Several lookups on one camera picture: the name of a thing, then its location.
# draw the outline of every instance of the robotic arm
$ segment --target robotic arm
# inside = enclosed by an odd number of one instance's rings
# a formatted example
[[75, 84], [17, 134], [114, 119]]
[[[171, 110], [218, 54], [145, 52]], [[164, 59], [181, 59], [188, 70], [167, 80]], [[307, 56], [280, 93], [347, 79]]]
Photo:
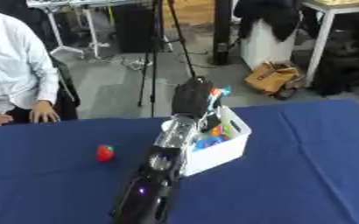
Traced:
[[219, 97], [211, 97], [213, 85], [202, 78], [178, 86], [172, 102], [170, 127], [163, 131], [133, 172], [112, 211], [113, 224], [164, 224], [187, 150], [206, 126], [208, 111]]

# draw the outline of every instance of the red ball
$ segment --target red ball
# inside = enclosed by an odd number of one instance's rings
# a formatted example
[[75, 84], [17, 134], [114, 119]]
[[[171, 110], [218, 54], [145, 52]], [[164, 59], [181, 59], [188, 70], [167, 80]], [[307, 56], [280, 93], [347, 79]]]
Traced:
[[108, 145], [99, 145], [96, 152], [96, 159], [99, 162], [109, 161], [114, 157], [114, 149]]

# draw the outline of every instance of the purple light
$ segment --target purple light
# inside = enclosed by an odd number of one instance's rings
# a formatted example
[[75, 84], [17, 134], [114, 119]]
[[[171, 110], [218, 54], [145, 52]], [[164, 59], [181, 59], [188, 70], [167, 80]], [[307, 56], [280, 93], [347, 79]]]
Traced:
[[138, 188], [138, 192], [141, 194], [145, 194], [145, 189], [143, 187]]

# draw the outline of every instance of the white shirt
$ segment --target white shirt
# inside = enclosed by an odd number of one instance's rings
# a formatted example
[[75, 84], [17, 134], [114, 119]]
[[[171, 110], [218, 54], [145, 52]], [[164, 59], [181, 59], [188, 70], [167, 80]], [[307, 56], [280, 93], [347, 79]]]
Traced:
[[0, 114], [37, 100], [56, 102], [59, 76], [42, 41], [23, 22], [0, 13]]

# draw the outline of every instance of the table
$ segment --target table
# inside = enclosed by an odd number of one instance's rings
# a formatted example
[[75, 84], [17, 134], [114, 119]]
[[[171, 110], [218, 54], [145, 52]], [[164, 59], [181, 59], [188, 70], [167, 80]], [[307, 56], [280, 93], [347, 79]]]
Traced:
[[60, 9], [61, 7], [67, 6], [70, 3], [70, 1], [71, 0], [62, 1], [62, 2], [40, 2], [40, 1], [32, 0], [32, 1], [27, 1], [27, 4], [28, 7], [30, 8], [37, 8], [43, 10], [49, 18], [50, 26], [53, 29], [54, 36], [57, 40], [57, 44], [59, 45], [57, 48], [52, 50], [50, 54], [55, 54], [59, 51], [68, 51], [71, 53], [79, 53], [81, 55], [81, 58], [84, 58], [84, 52], [82, 50], [64, 45], [59, 32], [59, 28], [57, 27], [57, 23], [55, 22], [55, 18], [54, 18], [54, 12]]
[[322, 19], [322, 25], [320, 28], [319, 37], [317, 38], [315, 43], [309, 68], [307, 69], [306, 84], [310, 86], [310, 84], [313, 81], [313, 77], [316, 72], [316, 69], [320, 64], [320, 59], [322, 53], [324, 52], [324, 48], [327, 43], [327, 38], [331, 31], [332, 23], [334, 22], [334, 16], [337, 14], [359, 12], [359, 3], [330, 6], [330, 5], [325, 5], [323, 3], [318, 3], [314, 0], [308, 0], [307, 2], [304, 2], [304, 5], [325, 14], [324, 18]]
[[[185, 178], [168, 224], [359, 224], [359, 104], [236, 108], [246, 154]], [[0, 127], [0, 223], [108, 224], [162, 118]], [[98, 144], [116, 159], [95, 161]]]
[[69, 46], [64, 46], [61, 36], [60, 36], [60, 33], [57, 28], [57, 25], [55, 23], [54, 16], [53, 16], [53, 12], [61, 7], [65, 7], [65, 6], [82, 7], [83, 12], [86, 15], [86, 18], [88, 21], [88, 27], [89, 27], [89, 30], [91, 33], [94, 57], [96, 59], [100, 59], [101, 58], [100, 54], [99, 54], [99, 45], [100, 44], [99, 44], [98, 38], [96, 37], [94, 21], [93, 21], [90, 9], [96, 8], [96, 7], [117, 6], [117, 5], [121, 5], [121, 4], [139, 3], [139, 2], [143, 2], [143, 1], [144, 0], [65, 0], [65, 1], [61, 1], [61, 2], [39, 2], [39, 1], [30, 0], [30, 1], [27, 1], [27, 4], [30, 8], [38, 8], [38, 9], [44, 10], [47, 13], [47, 16], [49, 17], [55, 37], [59, 44], [59, 47], [56, 48], [55, 50], [53, 50], [51, 52], [51, 54], [54, 54], [61, 50], [66, 50], [66, 51], [73, 52], [73, 53], [81, 53], [81, 57], [83, 58], [84, 52], [82, 50], [79, 50], [79, 49], [76, 49], [73, 47], [69, 47]]

